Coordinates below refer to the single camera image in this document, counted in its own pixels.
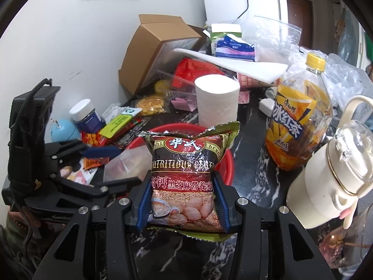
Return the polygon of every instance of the cardboard box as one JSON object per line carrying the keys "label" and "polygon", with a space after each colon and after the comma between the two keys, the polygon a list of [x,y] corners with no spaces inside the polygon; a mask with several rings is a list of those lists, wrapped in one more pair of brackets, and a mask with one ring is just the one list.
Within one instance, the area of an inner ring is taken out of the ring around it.
{"label": "cardboard box", "polygon": [[193,25],[188,25],[188,26],[201,36],[201,38],[193,46],[192,48],[193,51],[200,51],[201,48],[203,48],[203,46],[207,43],[207,39],[208,39],[208,42],[210,43],[210,38],[207,38],[207,36],[203,33],[203,31],[205,30],[204,28],[193,26]]}
{"label": "cardboard box", "polygon": [[119,81],[131,94],[150,83],[163,59],[174,48],[191,49],[201,36],[180,17],[139,15],[141,25],[135,32],[119,70]]}

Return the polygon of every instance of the iced tea bottle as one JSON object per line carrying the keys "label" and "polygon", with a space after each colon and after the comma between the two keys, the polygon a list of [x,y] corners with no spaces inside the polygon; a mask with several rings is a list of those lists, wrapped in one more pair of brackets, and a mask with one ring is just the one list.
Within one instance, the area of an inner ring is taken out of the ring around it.
{"label": "iced tea bottle", "polygon": [[321,74],[326,61],[309,53],[307,68],[278,87],[266,134],[266,147],[286,171],[304,165],[332,119],[332,106]]}

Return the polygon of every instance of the toilet paper roll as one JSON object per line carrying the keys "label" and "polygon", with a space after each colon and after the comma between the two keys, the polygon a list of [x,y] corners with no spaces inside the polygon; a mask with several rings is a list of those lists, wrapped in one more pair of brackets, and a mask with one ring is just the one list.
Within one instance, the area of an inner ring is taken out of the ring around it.
{"label": "toilet paper roll", "polygon": [[220,74],[209,74],[195,80],[198,121],[211,127],[237,120],[239,83]]}

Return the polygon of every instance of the yellow bottle cap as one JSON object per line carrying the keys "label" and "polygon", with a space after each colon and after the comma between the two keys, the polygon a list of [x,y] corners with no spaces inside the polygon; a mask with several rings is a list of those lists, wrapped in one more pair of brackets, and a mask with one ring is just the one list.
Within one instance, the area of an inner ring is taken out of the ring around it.
{"label": "yellow bottle cap", "polygon": [[326,61],[323,58],[315,54],[307,54],[306,65],[312,67],[313,69],[323,72],[325,70]]}

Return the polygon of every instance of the marble countertop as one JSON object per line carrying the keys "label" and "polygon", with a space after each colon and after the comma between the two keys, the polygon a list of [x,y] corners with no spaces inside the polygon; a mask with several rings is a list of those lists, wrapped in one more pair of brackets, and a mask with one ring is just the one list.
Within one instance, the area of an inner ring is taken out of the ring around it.
{"label": "marble countertop", "polygon": [[[239,105],[240,132],[231,148],[235,174],[232,185],[241,197],[246,197],[261,207],[278,207],[285,204],[287,190],[300,170],[283,171],[269,157],[264,146],[267,117],[259,111],[259,100],[264,91],[251,91],[250,102]],[[126,146],[140,130],[173,122],[198,124],[197,111],[175,111],[144,118],[122,140]],[[333,228],[340,225],[333,220],[309,231],[318,244]],[[132,248],[139,279],[178,280],[228,279],[236,235],[225,242],[207,242],[165,230],[144,230],[131,234]]]}

